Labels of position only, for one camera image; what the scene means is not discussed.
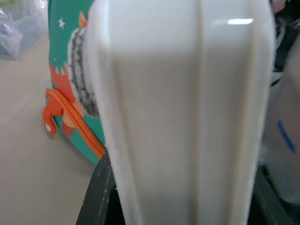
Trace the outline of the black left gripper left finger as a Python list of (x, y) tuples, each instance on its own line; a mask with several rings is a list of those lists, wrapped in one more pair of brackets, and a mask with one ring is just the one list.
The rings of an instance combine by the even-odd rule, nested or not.
[(125, 224), (108, 152), (105, 152), (94, 169), (76, 224)]

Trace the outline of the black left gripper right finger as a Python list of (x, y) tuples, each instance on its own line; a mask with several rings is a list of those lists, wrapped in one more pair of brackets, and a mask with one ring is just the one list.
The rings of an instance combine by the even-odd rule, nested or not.
[(250, 205), (249, 225), (298, 225), (300, 207), (282, 200), (267, 168), (259, 165)]

